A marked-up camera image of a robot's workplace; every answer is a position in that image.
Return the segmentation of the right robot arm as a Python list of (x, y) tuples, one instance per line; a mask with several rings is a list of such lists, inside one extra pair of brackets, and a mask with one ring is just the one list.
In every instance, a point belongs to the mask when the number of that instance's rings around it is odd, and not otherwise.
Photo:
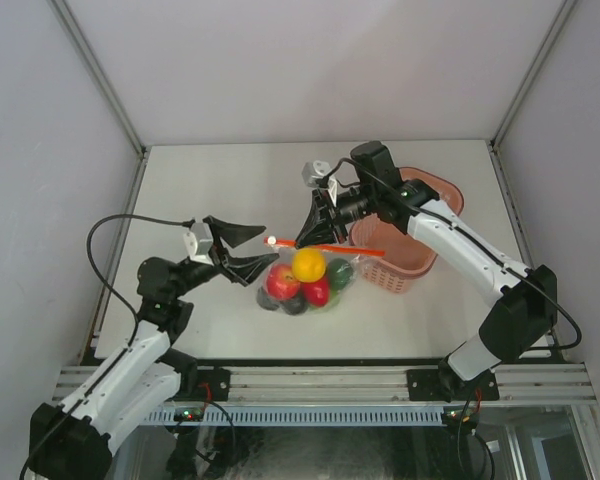
[(379, 141), (356, 146), (339, 161), (354, 167), (357, 180), (340, 193), (337, 168), (305, 164), (311, 188), (308, 217), (296, 238), (299, 248), (342, 243), (347, 227), (375, 215), (433, 250), (481, 294), (490, 311), (478, 332), (438, 366), (441, 391), (460, 399), (480, 376), (533, 350), (557, 320), (557, 278), (546, 266), (531, 268), (510, 258), (468, 227), (429, 183), (405, 179)]

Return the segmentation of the clear zip top bag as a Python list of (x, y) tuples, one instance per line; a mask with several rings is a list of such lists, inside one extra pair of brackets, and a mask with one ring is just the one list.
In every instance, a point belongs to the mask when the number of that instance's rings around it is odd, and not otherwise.
[(357, 278), (382, 259), (377, 249), (318, 245), (298, 249), (295, 242), (273, 235), (264, 244), (278, 258), (262, 276), (257, 305), (289, 316), (317, 314), (334, 308)]

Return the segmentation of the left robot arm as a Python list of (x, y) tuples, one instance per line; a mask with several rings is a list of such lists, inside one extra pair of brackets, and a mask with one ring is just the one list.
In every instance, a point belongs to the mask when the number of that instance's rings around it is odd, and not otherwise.
[(72, 393), (41, 404), (30, 420), (28, 456), (19, 475), (103, 479), (120, 446), (164, 401), (186, 400), (199, 387), (196, 360), (174, 349), (194, 306), (184, 296), (222, 276), (249, 286), (278, 259), (268, 253), (237, 258), (236, 248), (264, 233), (207, 216), (179, 222), (186, 257), (144, 260), (137, 271), (138, 308), (122, 343)]

